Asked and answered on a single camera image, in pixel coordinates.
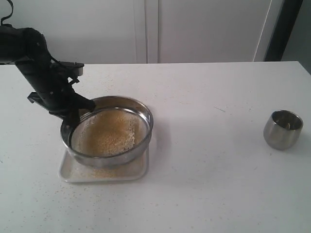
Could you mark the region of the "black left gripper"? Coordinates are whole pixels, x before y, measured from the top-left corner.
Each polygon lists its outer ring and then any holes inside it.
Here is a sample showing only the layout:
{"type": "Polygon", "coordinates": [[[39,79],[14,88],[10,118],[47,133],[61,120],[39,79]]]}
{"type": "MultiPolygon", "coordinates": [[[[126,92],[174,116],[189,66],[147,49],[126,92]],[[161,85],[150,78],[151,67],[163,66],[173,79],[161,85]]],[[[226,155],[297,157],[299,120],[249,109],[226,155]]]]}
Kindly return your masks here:
{"type": "Polygon", "coordinates": [[[93,112],[95,102],[77,94],[72,85],[58,75],[51,65],[55,61],[21,61],[16,67],[34,89],[27,99],[46,109],[51,115],[64,118],[63,123],[76,128],[80,123],[79,109],[93,112]]]}

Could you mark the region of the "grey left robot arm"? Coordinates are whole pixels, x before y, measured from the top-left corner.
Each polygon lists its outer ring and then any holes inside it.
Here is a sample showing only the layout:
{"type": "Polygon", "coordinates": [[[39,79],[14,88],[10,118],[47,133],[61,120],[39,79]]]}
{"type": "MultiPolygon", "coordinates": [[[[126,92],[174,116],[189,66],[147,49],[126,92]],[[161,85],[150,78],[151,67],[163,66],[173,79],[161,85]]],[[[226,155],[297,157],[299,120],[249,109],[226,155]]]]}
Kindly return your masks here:
{"type": "Polygon", "coordinates": [[[43,34],[33,28],[0,28],[0,63],[15,65],[34,91],[28,96],[49,114],[71,127],[80,122],[79,111],[92,112],[95,103],[73,89],[83,74],[83,63],[60,62],[51,56],[43,34]]]}

